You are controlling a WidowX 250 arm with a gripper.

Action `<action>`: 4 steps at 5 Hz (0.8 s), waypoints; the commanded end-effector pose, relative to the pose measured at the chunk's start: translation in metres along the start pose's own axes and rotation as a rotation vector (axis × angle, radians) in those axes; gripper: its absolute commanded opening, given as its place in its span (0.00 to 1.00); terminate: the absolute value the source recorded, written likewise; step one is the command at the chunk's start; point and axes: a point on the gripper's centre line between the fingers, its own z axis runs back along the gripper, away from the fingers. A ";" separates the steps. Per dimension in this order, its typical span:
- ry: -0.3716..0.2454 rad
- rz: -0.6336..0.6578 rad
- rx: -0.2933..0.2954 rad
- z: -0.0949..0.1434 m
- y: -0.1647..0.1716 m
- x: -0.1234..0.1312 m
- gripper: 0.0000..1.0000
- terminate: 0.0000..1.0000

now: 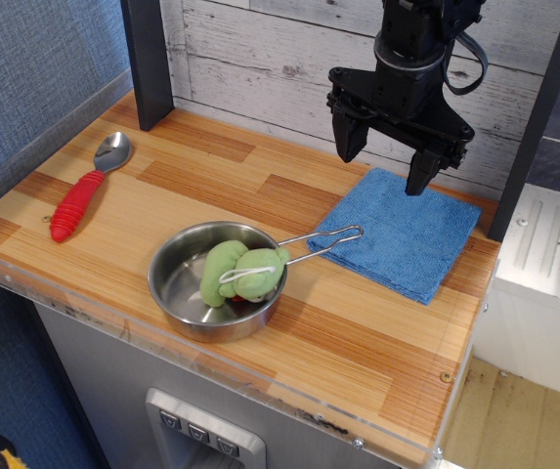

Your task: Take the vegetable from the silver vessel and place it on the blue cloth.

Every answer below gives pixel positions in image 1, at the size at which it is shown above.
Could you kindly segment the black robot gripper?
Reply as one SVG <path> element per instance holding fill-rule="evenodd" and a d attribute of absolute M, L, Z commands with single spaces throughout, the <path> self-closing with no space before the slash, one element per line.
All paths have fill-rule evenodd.
<path fill-rule="evenodd" d="M 413 76 L 334 67 L 328 78 L 336 151 L 345 163 L 366 146 L 370 129 L 416 150 L 406 195 L 421 195 L 440 169 L 462 162 L 474 130 L 446 102 L 441 72 Z"/>

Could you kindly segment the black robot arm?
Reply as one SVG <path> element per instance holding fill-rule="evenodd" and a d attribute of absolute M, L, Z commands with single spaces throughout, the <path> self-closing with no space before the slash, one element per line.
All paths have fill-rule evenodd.
<path fill-rule="evenodd" d="M 444 92 L 467 95 L 481 78 L 455 87 L 448 78 L 455 44 L 479 61 L 483 48 L 467 33 L 481 19 L 479 1 L 385 1 L 375 37 L 373 71 L 334 67 L 327 105 L 337 154 L 351 162 L 375 130 L 414 150 L 406 193 L 420 195 L 442 170 L 458 168 L 473 128 L 447 103 Z"/>

